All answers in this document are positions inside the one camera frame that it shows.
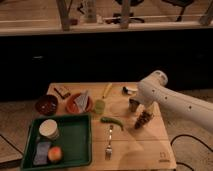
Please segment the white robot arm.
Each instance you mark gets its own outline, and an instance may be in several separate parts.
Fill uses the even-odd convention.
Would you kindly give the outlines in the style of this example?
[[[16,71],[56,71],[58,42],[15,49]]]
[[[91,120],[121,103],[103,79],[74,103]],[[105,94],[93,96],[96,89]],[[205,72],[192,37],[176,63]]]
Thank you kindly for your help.
[[[167,75],[156,70],[137,83],[134,99],[144,107],[154,101],[182,117],[197,123],[213,134],[213,103],[166,88]]]

